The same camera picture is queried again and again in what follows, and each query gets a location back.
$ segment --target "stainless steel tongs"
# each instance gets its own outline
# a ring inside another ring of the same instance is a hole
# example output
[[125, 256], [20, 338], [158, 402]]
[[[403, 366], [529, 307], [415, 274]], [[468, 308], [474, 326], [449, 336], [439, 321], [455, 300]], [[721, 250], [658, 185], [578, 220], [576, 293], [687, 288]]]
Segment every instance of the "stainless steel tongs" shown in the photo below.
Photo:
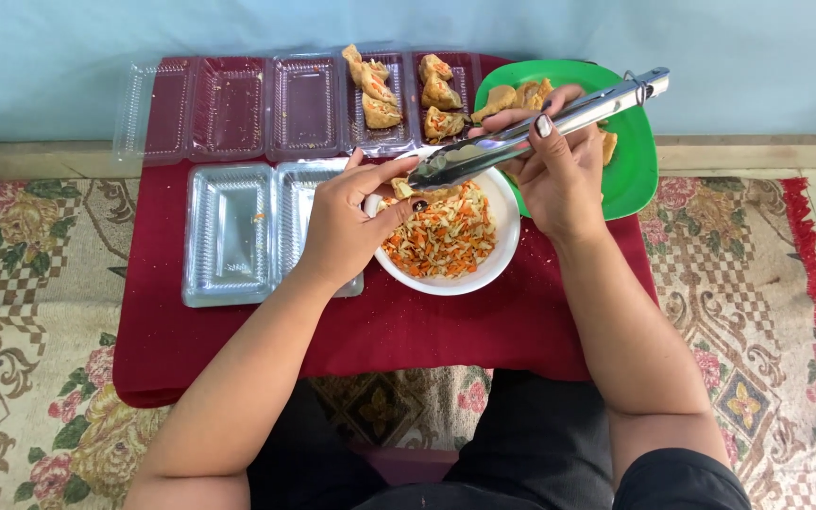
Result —
[[[568, 134], [621, 110], [643, 106], [644, 101], [663, 93], [668, 87], [669, 70], [665, 67], [657, 67], [639, 76], [626, 71], [622, 82], [570, 102], [553, 115], [552, 121], [560, 134]], [[457, 186], [498, 162], [529, 151], [527, 126], [535, 118], [437, 150], [408, 175], [408, 185], [421, 191]]]

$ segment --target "floral carpet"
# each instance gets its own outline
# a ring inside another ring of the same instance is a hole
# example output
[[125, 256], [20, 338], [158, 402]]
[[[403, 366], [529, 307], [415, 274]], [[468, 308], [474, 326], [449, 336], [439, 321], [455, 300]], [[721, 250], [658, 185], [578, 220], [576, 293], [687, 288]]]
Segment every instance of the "floral carpet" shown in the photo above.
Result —
[[[0, 181], [0, 508], [119, 508], [169, 411], [129, 408], [111, 384], [137, 185]], [[783, 196], [772, 180], [661, 179], [640, 218], [660, 306], [704, 371], [754, 507], [816, 508], [815, 301]], [[457, 449], [492, 374], [313, 383], [351, 441]]]

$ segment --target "blue wall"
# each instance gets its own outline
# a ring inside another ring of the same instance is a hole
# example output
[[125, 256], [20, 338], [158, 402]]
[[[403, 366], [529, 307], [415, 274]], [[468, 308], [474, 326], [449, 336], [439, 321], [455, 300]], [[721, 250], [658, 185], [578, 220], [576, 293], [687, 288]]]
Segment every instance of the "blue wall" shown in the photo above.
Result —
[[673, 74], [669, 92], [648, 107], [656, 133], [816, 133], [812, 2], [411, 0], [388, 12], [375, 7], [384, 4], [0, 0], [0, 141], [111, 139], [119, 74], [131, 58], [381, 40], [586, 59], [620, 74], [663, 65]]

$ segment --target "white bowl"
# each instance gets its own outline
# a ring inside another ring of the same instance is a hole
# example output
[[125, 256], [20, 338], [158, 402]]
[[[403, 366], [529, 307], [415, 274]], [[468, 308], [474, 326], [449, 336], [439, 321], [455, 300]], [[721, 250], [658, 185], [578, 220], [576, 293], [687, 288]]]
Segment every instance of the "white bowl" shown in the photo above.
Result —
[[[399, 159], [409, 156], [421, 156], [423, 159], [437, 149], [439, 147], [422, 147], [399, 156]], [[408, 287], [437, 296], [467, 294], [495, 280], [509, 265], [509, 261], [515, 255], [515, 249], [519, 244], [519, 232], [521, 231], [521, 217], [518, 214], [519, 204], [515, 202], [514, 193], [512, 193], [512, 189], [499, 170], [492, 167], [488, 168], [472, 180], [481, 187], [481, 191], [490, 199], [490, 217], [496, 224], [496, 230], [493, 232], [496, 236], [496, 246], [493, 247], [493, 251], [491, 251], [487, 260], [477, 267], [476, 272], [452, 279], [443, 277], [415, 278], [395, 267], [395, 264], [389, 260], [389, 255], [386, 254], [385, 250], [377, 248], [374, 256], [380, 262], [382, 268]], [[376, 208], [382, 199], [383, 197], [375, 193], [367, 196], [365, 211], [368, 216], [371, 218], [376, 216]]]

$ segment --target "painted fingernail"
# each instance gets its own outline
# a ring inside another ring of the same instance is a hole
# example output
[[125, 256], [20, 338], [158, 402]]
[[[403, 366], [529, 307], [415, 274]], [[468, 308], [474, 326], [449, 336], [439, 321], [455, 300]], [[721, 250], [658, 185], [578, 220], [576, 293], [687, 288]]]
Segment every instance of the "painted fingernail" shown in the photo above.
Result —
[[534, 131], [537, 132], [540, 138], [550, 136], [550, 133], [553, 133], [553, 122], [550, 122], [550, 117], [544, 113], [540, 113], [537, 116], [537, 120], [534, 121]]

